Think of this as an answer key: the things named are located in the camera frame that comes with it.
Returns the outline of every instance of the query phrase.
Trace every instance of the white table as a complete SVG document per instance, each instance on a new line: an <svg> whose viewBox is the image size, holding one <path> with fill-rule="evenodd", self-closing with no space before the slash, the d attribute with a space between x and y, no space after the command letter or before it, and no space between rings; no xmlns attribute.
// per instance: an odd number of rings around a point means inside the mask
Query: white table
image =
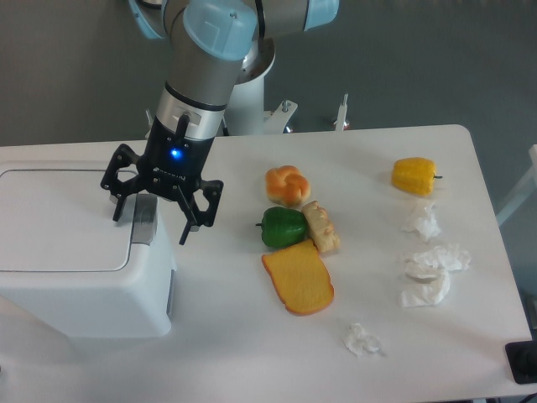
<svg viewBox="0 0 537 403"><path fill-rule="evenodd" d="M143 142L131 145L142 152ZM0 160L101 160L117 143L0 149ZM427 247L399 229L415 197L389 184L393 162L436 161L442 235L472 253L437 307L403 309L399 256ZM336 296L309 317L290 315L261 264L259 222L272 204L263 175L293 164L341 235L324 257ZM469 133L460 126L217 139L205 179L222 179L213 228L176 246L171 332L142 340L69 339L0 300L0 401L418 402L524 395L505 343L529 340L513 274ZM88 183L102 191L98 184ZM185 223L162 201L170 237ZM360 322L385 356L357 359L341 342Z"/></svg>

